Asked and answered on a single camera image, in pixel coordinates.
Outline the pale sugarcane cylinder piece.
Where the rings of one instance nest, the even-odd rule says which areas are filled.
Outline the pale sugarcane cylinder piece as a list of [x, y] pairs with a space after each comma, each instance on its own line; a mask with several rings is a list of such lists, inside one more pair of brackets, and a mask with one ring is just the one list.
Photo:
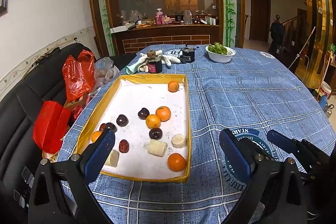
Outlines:
[[167, 143], [151, 139], [149, 144], [147, 145], [147, 152], [154, 156], [163, 157], [167, 150]]

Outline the orange tangerine edge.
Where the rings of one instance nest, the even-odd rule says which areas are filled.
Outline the orange tangerine edge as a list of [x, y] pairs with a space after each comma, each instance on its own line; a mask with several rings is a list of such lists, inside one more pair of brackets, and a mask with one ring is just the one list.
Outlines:
[[177, 92], [179, 90], [179, 83], [177, 81], [170, 81], [168, 83], [168, 91], [169, 92]]

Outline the pink bottle on counter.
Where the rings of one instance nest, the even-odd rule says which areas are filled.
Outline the pink bottle on counter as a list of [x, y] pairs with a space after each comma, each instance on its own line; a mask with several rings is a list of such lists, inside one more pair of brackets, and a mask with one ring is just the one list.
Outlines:
[[157, 9], [156, 16], [155, 16], [155, 24], [157, 26], [162, 26], [165, 24], [164, 17], [163, 17], [163, 11], [161, 8]]

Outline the dark plum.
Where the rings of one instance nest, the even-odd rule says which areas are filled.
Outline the dark plum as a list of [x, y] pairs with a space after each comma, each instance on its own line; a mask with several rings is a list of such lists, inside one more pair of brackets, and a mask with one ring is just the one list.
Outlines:
[[147, 108], [143, 107], [141, 110], [138, 112], [138, 117], [142, 120], [145, 120], [148, 116], [150, 115], [149, 110]]
[[160, 128], [152, 128], [149, 131], [149, 137], [154, 140], [159, 140], [163, 136], [163, 132]]

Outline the clear plastic bag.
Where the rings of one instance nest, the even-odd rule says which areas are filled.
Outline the clear plastic bag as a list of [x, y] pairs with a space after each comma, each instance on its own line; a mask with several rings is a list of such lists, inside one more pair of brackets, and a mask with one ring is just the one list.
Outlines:
[[103, 87], [119, 73], [118, 67], [110, 57], [104, 57], [94, 64], [94, 90]]

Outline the red jujube date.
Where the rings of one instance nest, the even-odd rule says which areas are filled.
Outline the red jujube date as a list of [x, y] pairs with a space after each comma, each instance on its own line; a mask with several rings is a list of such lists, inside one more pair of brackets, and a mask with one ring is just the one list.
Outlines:
[[121, 153], [128, 153], [129, 152], [129, 142], [125, 139], [122, 139], [119, 143], [118, 149]]
[[105, 129], [105, 123], [102, 123], [101, 125], [100, 125], [100, 128], [99, 128], [99, 131], [100, 132], [103, 132], [104, 131], [104, 129]]

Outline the dark plum low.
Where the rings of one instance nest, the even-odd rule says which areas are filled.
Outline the dark plum low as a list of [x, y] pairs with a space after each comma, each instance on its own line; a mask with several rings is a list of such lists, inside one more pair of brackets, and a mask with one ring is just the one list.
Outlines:
[[129, 120], [128, 120], [127, 116], [125, 116], [123, 114], [120, 114], [116, 119], [116, 123], [120, 127], [125, 127], [129, 123]]

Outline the red plastic bag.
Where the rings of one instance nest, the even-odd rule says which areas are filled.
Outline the red plastic bag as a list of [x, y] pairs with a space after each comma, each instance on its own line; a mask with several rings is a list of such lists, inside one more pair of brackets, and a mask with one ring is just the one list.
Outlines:
[[69, 55], [62, 67], [67, 102], [79, 99], [95, 86], [95, 56], [82, 50], [77, 59]]

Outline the small white sugarcane piece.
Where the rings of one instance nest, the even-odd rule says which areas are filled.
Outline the small white sugarcane piece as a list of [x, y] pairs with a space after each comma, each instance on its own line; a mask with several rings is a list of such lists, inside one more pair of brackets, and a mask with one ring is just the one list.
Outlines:
[[186, 146], [187, 139], [182, 134], [175, 134], [171, 142], [174, 148], [183, 148]]

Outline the white bowl with greens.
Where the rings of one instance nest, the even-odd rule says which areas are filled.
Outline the white bowl with greens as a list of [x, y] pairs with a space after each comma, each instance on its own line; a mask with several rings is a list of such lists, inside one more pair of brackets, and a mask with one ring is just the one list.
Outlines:
[[229, 63], [236, 55], [235, 50], [218, 42], [206, 46], [206, 51], [209, 58], [216, 63]]

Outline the wooden counter with bricks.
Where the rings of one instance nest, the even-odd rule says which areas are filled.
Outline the wooden counter with bricks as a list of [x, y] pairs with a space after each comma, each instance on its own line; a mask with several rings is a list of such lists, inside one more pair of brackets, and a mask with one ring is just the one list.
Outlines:
[[135, 28], [113, 35], [119, 54], [136, 53], [152, 45], [207, 45], [219, 41], [219, 26], [205, 24]]

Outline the small orange kumquat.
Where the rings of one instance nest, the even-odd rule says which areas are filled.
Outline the small orange kumquat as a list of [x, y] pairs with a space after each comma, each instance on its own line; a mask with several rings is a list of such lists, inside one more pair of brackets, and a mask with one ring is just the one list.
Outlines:
[[161, 119], [155, 114], [150, 114], [146, 117], [146, 125], [149, 129], [160, 128]]

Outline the large orange tangerine front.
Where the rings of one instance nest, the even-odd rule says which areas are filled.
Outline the large orange tangerine front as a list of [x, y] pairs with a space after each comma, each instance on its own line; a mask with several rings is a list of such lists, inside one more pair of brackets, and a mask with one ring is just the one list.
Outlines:
[[187, 161], [181, 154], [172, 153], [168, 157], [167, 164], [173, 172], [182, 172], [187, 166]]

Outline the black small box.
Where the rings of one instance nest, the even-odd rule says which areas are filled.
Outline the black small box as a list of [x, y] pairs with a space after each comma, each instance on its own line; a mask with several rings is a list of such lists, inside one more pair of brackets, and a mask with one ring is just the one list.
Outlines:
[[182, 49], [182, 55], [180, 56], [181, 63], [193, 63], [195, 61], [195, 50], [196, 47], [189, 47], [186, 44], [185, 47]]

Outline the small dark grape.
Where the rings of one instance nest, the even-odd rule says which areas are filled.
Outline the small dark grape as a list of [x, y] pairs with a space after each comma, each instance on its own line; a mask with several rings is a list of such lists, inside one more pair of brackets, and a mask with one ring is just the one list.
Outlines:
[[113, 133], [115, 133], [117, 131], [116, 126], [113, 123], [111, 123], [111, 122], [108, 122], [108, 123], [105, 124], [105, 129], [109, 129]]

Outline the orange tangerine near left corner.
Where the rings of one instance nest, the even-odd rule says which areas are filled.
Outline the orange tangerine near left corner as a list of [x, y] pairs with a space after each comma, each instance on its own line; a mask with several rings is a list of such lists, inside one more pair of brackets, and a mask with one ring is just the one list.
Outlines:
[[101, 134], [102, 134], [101, 131], [93, 132], [91, 135], [91, 142], [94, 143], [100, 137]]

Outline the framed wall picture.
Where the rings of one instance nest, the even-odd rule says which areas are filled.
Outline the framed wall picture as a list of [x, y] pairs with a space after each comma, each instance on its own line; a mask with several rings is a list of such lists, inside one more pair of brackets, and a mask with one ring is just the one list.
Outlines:
[[7, 1], [8, 0], [0, 0], [0, 16], [7, 13]]

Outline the dark jar with pink label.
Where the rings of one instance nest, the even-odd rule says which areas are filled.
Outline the dark jar with pink label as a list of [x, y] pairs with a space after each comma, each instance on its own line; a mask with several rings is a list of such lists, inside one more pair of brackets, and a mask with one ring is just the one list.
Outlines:
[[147, 51], [147, 67], [149, 73], [161, 73], [162, 72], [162, 51]]

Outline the small orange tangerine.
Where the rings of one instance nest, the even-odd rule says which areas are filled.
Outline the small orange tangerine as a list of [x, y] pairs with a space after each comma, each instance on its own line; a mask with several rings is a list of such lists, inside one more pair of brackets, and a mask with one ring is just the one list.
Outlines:
[[162, 122], [165, 122], [171, 118], [171, 111], [167, 106], [160, 106], [155, 111], [155, 115], [158, 116]]

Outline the yellow rimmed white tray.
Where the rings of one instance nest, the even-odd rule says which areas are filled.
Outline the yellow rimmed white tray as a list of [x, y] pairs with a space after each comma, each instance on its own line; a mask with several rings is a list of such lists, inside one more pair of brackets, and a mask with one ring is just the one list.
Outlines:
[[[168, 91], [168, 83], [177, 81], [179, 90]], [[146, 122], [138, 117], [143, 107], [150, 114], [160, 106], [167, 106], [171, 118], [161, 123], [163, 136], [159, 141], [167, 143], [163, 157], [147, 152], [150, 142]], [[127, 116], [129, 123], [125, 127], [117, 127], [113, 149], [118, 150], [122, 139], [129, 142], [129, 152], [120, 153], [116, 167], [103, 166], [101, 173], [108, 176], [134, 181], [147, 182], [187, 182], [191, 166], [191, 122], [189, 108], [188, 82], [186, 75], [181, 74], [142, 74], [118, 77], [100, 99], [82, 129], [75, 146], [75, 153], [81, 154], [90, 145], [91, 135], [102, 123], [116, 123], [117, 117]], [[174, 148], [172, 138], [175, 134], [186, 137], [186, 146]], [[182, 172], [169, 169], [167, 160], [172, 153], [181, 154], [187, 161]]]

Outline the white cotton gloves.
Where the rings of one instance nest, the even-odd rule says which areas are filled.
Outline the white cotton gloves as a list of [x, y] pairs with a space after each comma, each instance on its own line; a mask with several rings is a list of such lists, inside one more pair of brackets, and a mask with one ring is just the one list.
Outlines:
[[[180, 64], [181, 61], [179, 58], [174, 57], [174, 56], [169, 56], [169, 55], [164, 55], [163, 53], [161, 54], [161, 61], [162, 61], [162, 66], [166, 65], [167, 67], [171, 67], [172, 64]], [[145, 72], [149, 73], [148, 67], [147, 67], [147, 54], [141, 54], [141, 57], [139, 59], [139, 67], [138, 67], [138, 72]]]

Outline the black leather sofa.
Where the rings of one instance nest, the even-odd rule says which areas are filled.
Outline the black leather sofa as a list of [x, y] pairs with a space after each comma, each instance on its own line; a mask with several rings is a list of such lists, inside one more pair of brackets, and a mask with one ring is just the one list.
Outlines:
[[24, 168], [35, 173], [42, 150], [33, 141], [35, 120], [45, 101], [66, 102], [62, 67], [68, 58], [77, 58], [85, 46], [70, 44], [41, 57], [0, 104], [1, 223], [27, 223], [27, 209], [14, 199], [14, 193], [29, 197], [23, 180]]

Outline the person in background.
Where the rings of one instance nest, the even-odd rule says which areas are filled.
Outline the person in background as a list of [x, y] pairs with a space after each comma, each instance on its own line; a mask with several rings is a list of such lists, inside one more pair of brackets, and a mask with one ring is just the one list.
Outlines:
[[284, 38], [284, 26], [280, 22], [280, 15], [275, 16], [275, 21], [271, 24], [269, 32], [272, 38], [272, 42], [268, 52], [276, 53]]

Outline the teal cup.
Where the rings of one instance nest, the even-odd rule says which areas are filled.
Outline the teal cup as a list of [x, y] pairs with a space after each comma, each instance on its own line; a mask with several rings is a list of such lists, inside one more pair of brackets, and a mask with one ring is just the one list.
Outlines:
[[132, 75], [138, 72], [138, 67], [139, 67], [140, 63], [134, 63], [132, 65], [127, 65], [125, 67], [125, 72], [127, 75]]

